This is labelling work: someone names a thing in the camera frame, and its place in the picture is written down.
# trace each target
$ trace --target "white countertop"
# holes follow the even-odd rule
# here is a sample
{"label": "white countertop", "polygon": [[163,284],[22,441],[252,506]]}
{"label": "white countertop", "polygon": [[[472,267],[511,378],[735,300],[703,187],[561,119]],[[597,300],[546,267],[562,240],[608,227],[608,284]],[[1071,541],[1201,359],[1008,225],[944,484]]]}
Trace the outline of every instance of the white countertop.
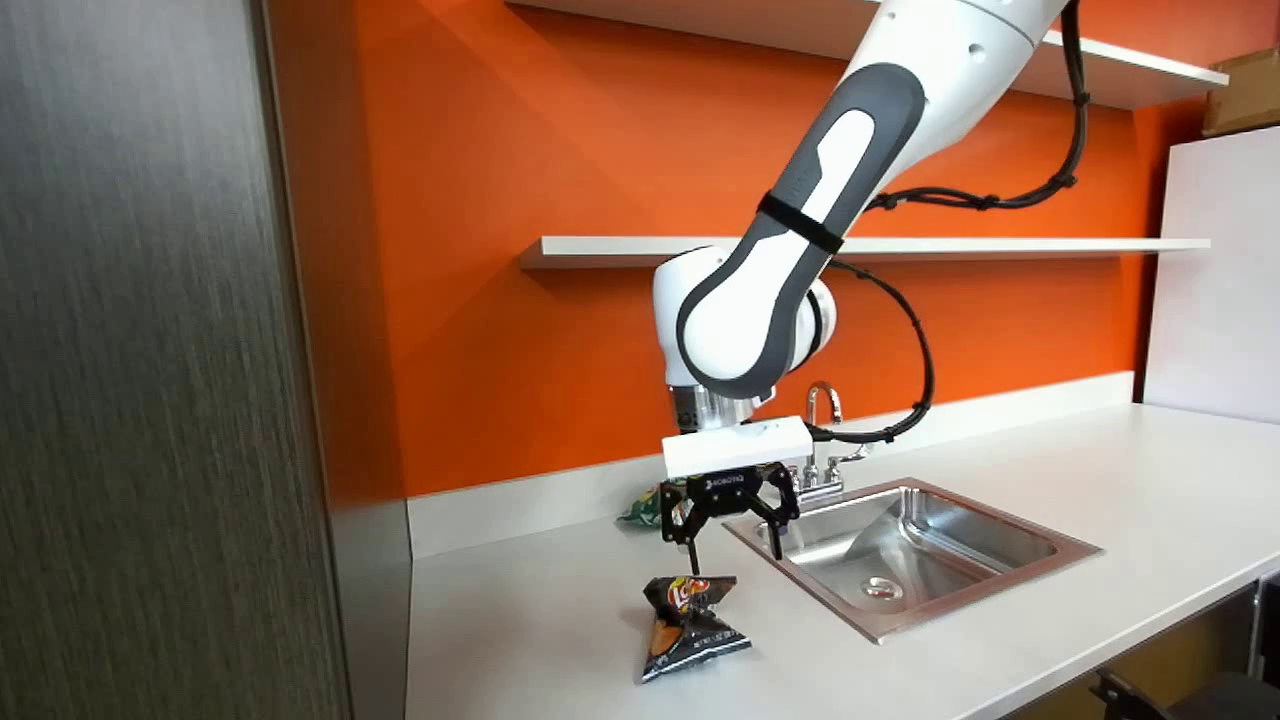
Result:
{"label": "white countertop", "polygon": [[1103,549],[1053,577],[869,645],[720,523],[708,577],[752,648],[638,683],[652,577],[685,549],[611,518],[424,557],[409,717],[1004,717],[1280,572],[1280,427],[1099,408],[897,450],[855,484],[921,475]]}

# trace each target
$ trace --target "orange wall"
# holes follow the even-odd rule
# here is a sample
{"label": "orange wall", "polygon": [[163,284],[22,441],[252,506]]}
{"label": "orange wall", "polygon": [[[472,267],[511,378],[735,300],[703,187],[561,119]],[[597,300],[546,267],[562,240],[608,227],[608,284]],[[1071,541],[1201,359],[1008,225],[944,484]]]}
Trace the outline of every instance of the orange wall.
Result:
{"label": "orange wall", "polygon": [[[519,251],[538,231],[741,231],[839,64],[498,0],[358,0],[355,11],[409,497],[656,450],[671,418],[649,272],[525,272]],[[909,181],[1018,193],[1057,166],[1062,140],[1062,102],[1008,97]],[[1081,187],[1057,204],[903,208],[858,231],[1144,235],[1163,144],[1155,122],[1092,111]],[[1134,366],[1134,261],[887,263],[883,276],[930,332],[940,400]],[[766,412],[794,412],[812,375],[834,378],[848,412],[915,394],[903,318],[869,287],[834,278],[834,295],[834,347]]]}

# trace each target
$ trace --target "white robotic arm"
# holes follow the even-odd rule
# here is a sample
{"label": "white robotic arm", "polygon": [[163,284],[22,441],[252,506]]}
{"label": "white robotic arm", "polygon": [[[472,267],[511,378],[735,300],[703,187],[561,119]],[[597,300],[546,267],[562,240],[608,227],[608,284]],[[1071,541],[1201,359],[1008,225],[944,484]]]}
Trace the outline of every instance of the white robotic arm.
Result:
{"label": "white robotic arm", "polygon": [[834,324],[819,272],[869,200],[1008,92],[1062,0],[878,0],[832,100],[731,251],[656,272],[680,432],[727,427]]}

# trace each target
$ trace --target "stainless steel sink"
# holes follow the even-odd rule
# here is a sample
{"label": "stainless steel sink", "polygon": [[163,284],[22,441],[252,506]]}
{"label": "stainless steel sink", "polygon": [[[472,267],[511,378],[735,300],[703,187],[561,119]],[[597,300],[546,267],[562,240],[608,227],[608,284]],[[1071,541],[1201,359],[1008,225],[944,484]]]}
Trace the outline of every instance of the stainless steel sink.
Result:
{"label": "stainless steel sink", "polygon": [[869,640],[1027,584],[1099,549],[922,480],[892,480],[787,523],[773,557],[758,518],[727,518],[773,566]]}

